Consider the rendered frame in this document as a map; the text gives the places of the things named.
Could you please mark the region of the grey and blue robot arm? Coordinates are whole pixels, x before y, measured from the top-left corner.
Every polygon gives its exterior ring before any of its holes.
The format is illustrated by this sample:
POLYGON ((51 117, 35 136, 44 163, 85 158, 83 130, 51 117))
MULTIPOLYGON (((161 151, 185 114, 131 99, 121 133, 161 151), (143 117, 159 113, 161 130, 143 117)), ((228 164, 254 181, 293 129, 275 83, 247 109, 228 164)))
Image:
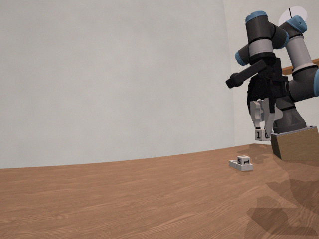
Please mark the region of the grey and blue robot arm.
MULTIPOLYGON (((235 59, 241 66, 249 64, 249 58, 273 49, 286 48, 293 66, 293 80, 289 82, 286 97, 276 98, 276 107, 283 117, 273 123, 274 133, 285 133, 307 127, 298 113, 295 102, 319 96, 319 68, 312 63, 302 33, 307 30, 304 20, 295 15, 279 27, 268 21, 264 11, 255 11, 245 19, 248 44, 235 53, 235 59)), ((233 73, 226 80, 228 88, 239 87, 245 80, 260 72, 267 65, 264 60, 256 62, 239 73, 233 73)))

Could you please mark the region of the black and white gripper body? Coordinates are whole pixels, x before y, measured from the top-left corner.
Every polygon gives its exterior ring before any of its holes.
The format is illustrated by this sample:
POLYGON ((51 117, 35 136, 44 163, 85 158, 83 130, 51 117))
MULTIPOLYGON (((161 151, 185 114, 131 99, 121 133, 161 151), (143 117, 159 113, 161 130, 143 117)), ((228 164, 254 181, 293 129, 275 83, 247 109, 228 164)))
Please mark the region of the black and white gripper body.
POLYGON ((253 65, 261 59, 264 60, 267 67, 251 78, 248 85, 249 96, 253 97, 254 100, 264 100, 268 84, 273 84, 273 89, 277 92, 277 98, 290 95, 288 77, 282 76, 280 58, 277 58, 273 52, 262 52, 251 56, 249 64, 253 65), (285 82, 287 82, 287 91, 285 82))

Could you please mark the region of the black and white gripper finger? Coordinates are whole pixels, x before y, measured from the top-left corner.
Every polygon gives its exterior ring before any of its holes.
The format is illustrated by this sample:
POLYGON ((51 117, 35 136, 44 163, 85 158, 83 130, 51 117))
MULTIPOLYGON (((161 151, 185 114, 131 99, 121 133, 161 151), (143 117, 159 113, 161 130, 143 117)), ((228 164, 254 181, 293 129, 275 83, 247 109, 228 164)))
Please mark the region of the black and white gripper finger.
POLYGON ((254 100, 253 97, 249 96, 247 91, 247 106, 255 129, 261 129, 259 123, 264 121, 264 110, 262 108, 262 100, 254 100))
POLYGON ((267 85, 267 91, 265 93, 265 98, 262 102, 262 108, 264 109, 264 130, 267 137, 270 137, 273 123, 283 117, 283 112, 276 107, 277 93, 273 89, 273 84, 267 85))

